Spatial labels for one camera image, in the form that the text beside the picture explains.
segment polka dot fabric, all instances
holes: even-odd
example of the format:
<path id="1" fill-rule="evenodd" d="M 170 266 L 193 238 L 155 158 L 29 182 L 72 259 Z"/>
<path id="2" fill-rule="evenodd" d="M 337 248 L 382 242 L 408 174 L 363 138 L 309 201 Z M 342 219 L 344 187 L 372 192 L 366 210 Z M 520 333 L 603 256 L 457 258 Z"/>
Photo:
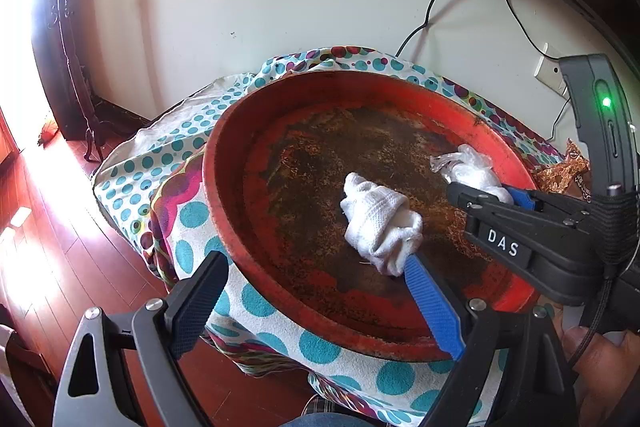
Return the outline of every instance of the polka dot fabric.
<path id="1" fill-rule="evenodd" d="M 370 48 L 335 46 L 270 58 L 257 74 L 215 81 L 117 147 L 95 177 L 94 193 L 105 213 L 168 286 L 190 277 L 209 251 L 227 256 L 228 283 L 209 317 L 207 331 L 212 343 L 246 373 L 259 376 L 305 367 L 310 384 L 325 398 L 394 425 L 417 426 L 451 363 L 374 359 L 299 327 L 242 275 L 220 241 L 206 205 L 203 147 L 222 112 L 284 74 L 300 74 L 304 82 L 303 73 L 320 70 L 388 74 L 450 98 L 486 121 L 530 171 L 562 160 L 540 136 L 462 86 Z M 502 367 L 504 355 L 496 353 L 473 422 L 487 418 Z"/>
<path id="2" fill-rule="evenodd" d="M 187 158 L 203 150 L 215 122 L 238 101 L 253 77 L 237 74 L 218 79 L 118 146 L 101 165 L 94 177 L 95 197 L 103 213 L 141 255 L 145 248 L 140 238 L 149 231 L 149 204 L 156 190 Z M 192 227 L 203 219 L 202 205 L 184 211 Z M 158 273 L 156 267 L 150 267 Z"/>

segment blue gripper pad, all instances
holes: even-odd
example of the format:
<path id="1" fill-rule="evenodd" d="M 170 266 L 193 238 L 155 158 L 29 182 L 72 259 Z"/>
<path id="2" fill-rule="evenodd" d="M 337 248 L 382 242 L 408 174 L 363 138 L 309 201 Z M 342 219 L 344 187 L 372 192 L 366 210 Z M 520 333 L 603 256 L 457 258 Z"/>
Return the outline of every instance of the blue gripper pad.
<path id="1" fill-rule="evenodd" d="M 460 317 L 415 255 L 404 264 L 404 280 L 438 347 L 458 360 L 465 350 Z"/>
<path id="2" fill-rule="evenodd" d="M 510 193 L 513 198 L 513 204 L 516 206 L 521 206 L 522 208 L 528 208 L 530 210 L 536 209 L 535 202 L 529 198 L 529 194 L 526 190 L 522 190 L 521 188 L 510 187 L 509 185 L 503 185 L 504 188 L 507 189 L 507 192 Z"/>

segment metal screw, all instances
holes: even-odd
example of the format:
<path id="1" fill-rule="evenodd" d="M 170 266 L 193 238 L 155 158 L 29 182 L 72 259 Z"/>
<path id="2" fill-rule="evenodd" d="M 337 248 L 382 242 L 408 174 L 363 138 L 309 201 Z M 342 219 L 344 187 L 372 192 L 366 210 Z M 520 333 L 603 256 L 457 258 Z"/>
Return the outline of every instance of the metal screw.
<path id="1" fill-rule="evenodd" d="M 100 315 L 100 308 L 97 308 L 95 306 L 93 308 L 87 309 L 87 311 L 84 312 L 84 318 L 89 320 L 94 319 L 99 315 Z"/>
<path id="2" fill-rule="evenodd" d="M 486 309 L 486 302 L 478 298 L 471 299 L 469 301 L 469 307 L 475 312 L 481 312 Z"/>
<path id="3" fill-rule="evenodd" d="M 546 310 L 542 306 L 533 306 L 533 316 L 537 319 L 544 319 L 546 317 Z"/>
<path id="4" fill-rule="evenodd" d="M 149 299 L 146 303 L 145 303 L 145 308 L 147 310 L 149 310 L 150 312 L 154 312 L 156 310 L 159 310 L 162 307 L 162 299 Z"/>

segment doorway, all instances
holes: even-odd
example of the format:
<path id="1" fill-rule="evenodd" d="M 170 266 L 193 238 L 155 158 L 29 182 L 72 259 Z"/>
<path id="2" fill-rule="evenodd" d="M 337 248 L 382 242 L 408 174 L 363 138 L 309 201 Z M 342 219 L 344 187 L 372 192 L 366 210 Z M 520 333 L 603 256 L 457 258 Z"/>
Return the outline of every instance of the doorway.
<path id="1" fill-rule="evenodd" d="M 33 0 L 0 0 L 0 108 L 20 150 L 36 146 L 50 117 L 31 47 Z"/>

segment finger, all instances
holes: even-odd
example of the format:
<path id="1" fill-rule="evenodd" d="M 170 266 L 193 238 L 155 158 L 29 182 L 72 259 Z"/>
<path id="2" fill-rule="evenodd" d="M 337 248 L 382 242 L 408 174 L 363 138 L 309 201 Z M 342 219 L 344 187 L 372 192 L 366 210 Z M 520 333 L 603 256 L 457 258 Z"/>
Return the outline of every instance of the finger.
<path id="1" fill-rule="evenodd" d="M 607 416 L 607 407 L 599 397 L 588 394 L 584 397 L 578 416 L 580 427 L 598 427 Z"/>
<path id="2" fill-rule="evenodd" d="M 577 349 L 587 328 L 575 327 L 565 332 L 562 349 L 570 356 Z M 589 347 L 575 364 L 574 369 L 582 377 L 588 394 L 602 401 L 609 413 L 619 402 L 638 370 L 640 343 L 638 339 L 623 340 L 624 347 L 617 347 L 601 335 L 595 335 Z"/>

